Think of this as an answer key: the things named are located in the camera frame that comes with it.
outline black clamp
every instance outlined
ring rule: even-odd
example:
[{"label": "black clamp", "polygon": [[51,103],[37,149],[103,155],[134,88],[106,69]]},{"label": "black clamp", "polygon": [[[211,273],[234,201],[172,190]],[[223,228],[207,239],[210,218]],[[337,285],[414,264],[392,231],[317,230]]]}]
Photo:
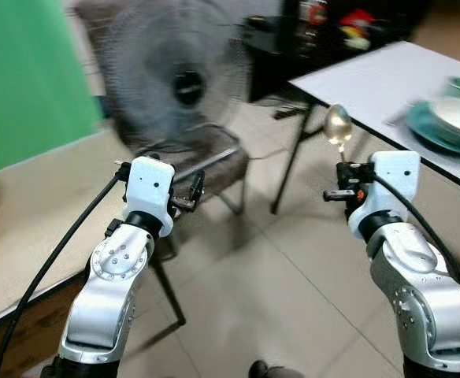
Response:
[{"label": "black clamp", "polygon": [[345,201],[346,217],[363,204],[366,199],[366,183],[372,183],[375,165],[373,163],[337,164],[337,179],[339,190],[324,191],[323,199],[328,201]]},{"label": "black clamp", "polygon": [[117,164],[120,164],[120,168],[116,171],[114,175],[118,177],[119,181],[124,181],[125,183],[127,183],[128,178],[130,176],[130,168],[132,167],[132,164],[127,163],[126,161],[121,163],[117,161]]},{"label": "black clamp", "polygon": [[109,223],[109,226],[107,226],[106,232],[104,232],[104,237],[109,238],[113,232],[115,232],[117,228],[121,226],[122,223],[122,220],[114,218],[111,223]]},{"label": "black clamp", "polygon": [[178,209],[193,212],[197,208],[198,201],[204,194],[204,179],[206,174],[204,171],[197,172],[190,187],[190,198],[179,198],[171,196],[170,206]]}]

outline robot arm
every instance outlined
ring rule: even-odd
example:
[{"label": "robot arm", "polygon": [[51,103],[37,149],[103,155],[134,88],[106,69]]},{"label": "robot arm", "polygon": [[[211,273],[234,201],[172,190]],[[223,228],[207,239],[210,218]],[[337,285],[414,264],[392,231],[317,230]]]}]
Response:
[{"label": "robot arm", "polygon": [[367,164],[339,163],[339,191],[351,231],[367,242],[373,281],[395,312],[406,378],[460,377],[460,285],[443,256],[406,223],[405,206],[378,183],[375,172],[412,200],[420,158],[414,152],[379,152]]},{"label": "robot arm", "polygon": [[70,309],[58,356],[42,378],[117,376],[134,319],[135,291],[146,274],[154,241],[171,232],[173,204],[182,203],[192,211],[202,194],[203,174],[196,177],[191,201],[172,196],[173,177],[171,165],[150,157],[138,157],[130,165],[125,221],[95,247],[89,277]]}]

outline black cable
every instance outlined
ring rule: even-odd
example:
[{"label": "black cable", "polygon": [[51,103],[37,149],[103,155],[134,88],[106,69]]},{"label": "black cable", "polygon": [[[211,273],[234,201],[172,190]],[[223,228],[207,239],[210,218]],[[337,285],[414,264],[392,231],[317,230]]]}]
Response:
[{"label": "black cable", "polygon": [[429,225],[428,221],[419,213],[416,207],[406,199],[399,191],[397,191],[388,181],[383,179],[382,177],[374,174],[373,179],[378,182],[380,185],[388,189],[409,211],[414,215],[417,221],[421,224],[421,226],[426,230],[427,233],[432,237],[433,241],[435,242],[436,246],[440,250],[440,253],[445,257],[447,260],[448,265],[454,271],[454,275],[458,278],[458,282],[460,283],[460,264],[449,251],[447,246],[443,244],[442,239],[436,234],[435,230]]},{"label": "black cable", "polygon": [[287,148],[280,148],[279,150],[275,150],[275,151],[272,151],[272,152],[269,152],[268,154],[266,155],[263,155],[263,156],[257,156],[257,157],[250,157],[249,160],[265,160],[265,159],[269,159],[273,156],[276,156],[278,154],[280,154],[281,152],[284,152],[284,151],[288,151]]},{"label": "black cable", "polygon": [[25,294],[22,296],[21,300],[18,302],[18,306],[13,312],[12,319],[9,322],[8,328],[4,336],[2,337],[1,345],[0,345],[0,370],[2,365],[2,359],[4,357],[4,353],[6,352],[6,348],[8,347],[9,341],[13,336],[13,332],[15,331],[15,327],[17,326],[18,321],[20,320],[21,314],[27,308],[28,300],[34,294],[34,290],[38,287],[39,283],[45,276],[46,272],[52,264],[54,263],[55,259],[61,253],[62,249],[65,247],[65,244],[72,238],[76,230],[80,227],[80,225],[85,221],[88,215],[92,212],[92,210],[98,205],[99,202],[109,193],[109,191],[113,188],[114,184],[120,179],[120,171],[116,174],[110,182],[101,190],[101,192],[94,198],[94,200],[88,205],[88,207],[81,213],[78,217],[76,222],[74,222],[71,228],[65,233],[64,237],[55,247],[51,255],[47,258],[41,269],[38,271],[34,279],[32,280],[31,284],[28,286]]}]

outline tiled floor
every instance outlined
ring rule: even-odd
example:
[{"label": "tiled floor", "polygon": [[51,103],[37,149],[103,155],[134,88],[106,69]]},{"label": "tiled floor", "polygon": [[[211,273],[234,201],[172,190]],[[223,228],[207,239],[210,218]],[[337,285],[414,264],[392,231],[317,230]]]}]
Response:
[{"label": "tiled floor", "polygon": [[[231,126],[245,133],[241,125],[253,125],[244,136],[253,157],[293,136],[298,119],[274,123],[271,111],[244,105]],[[247,376],[257,358],[306,376],[402,375],[394,321],[369,277],[365,245],[349,233],[341,207],[321,199],[335,185],[328,165],[336,150],[322,140],[303,148],[279,216],[269,203],[285,152],[251,162],[243,216],[213,198],[176,224],[182,247],[166,269],[187,325],[148,344],[175,320],[150,276],[121,376]]]}]

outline floor tile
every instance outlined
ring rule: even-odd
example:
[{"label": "floor tile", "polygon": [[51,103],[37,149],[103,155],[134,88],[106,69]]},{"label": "floor tile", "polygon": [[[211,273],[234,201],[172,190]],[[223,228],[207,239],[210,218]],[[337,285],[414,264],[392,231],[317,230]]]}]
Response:
[{"label": "floor tile", "polygon": [[174,333],[152,342],[168,326],[169,322],[160,305],[134,320],[118,370],[119,378],[199,377]]},{"label": "floor tile", "polygon": [[177,294],[187,316],[180,341],[202,377],[246,376],[257,358],[315,374],[356,334],[260,235]]},{"label": "floor tile", "polygon": [[385,300],[373,283],[365,244],[356,239],[334,202],[318,199],[266,228],[265,236],[355,326]]},{"label": "floor tile", "polygon": [[277,141],[282,147],[289,148],[298,132],[302,117],[303,116],[298,115],[283,120],[273,120],[269,126],[269,136]]},{"label": "floor tile", "polygon": [[153,269],[148,269],[139,290],[135,293],[135,316],[139,317],[164,297]]},{"label": "floor tile", "polygon": [[253,161],[250,167],[247,216],[264,229],[280,217],[302,212],[307,202],[321,198],[323,190],[336,186],[335,163],[332,166],[333,179],[321,175],[306,154],[300,155],[291,171],[278,208],[278,215],[270,213],[282,180],[288,154],[282,153],[264,161]]},{"label": "floor tile", "polygon": [[240,104],[228,128],[243,140],[253,142],[271,134],[270,125],[276,122],[272,115],[271,108],[243,103]]},{"label": "floor tile", "polygon": [[343,353],[333,356],[332,366],[317,378],[399,378],[403,376],[361,336]]},{"label": "floor tile", "polygon": [[175,287],[211,266],[230,250],[258,232],[245,216],[237,216],[219,199],[212,198],[175,224],[180,240],[179,256],[165,263]]},{"label": "floor tile", "polygon": [[256,140],[241,139],[243,148],[250,156],[251,164],[253,161],[266,160],[274,154],[285,152],[287,148],[281,146],[277,141],[269,136],[264,136]]},{"label": "floor tile", "polygon": [[362,327],[362,334],[388,361],[402,371],[403,353],[396,330],[395,315],[389,302],[385,302]]}]

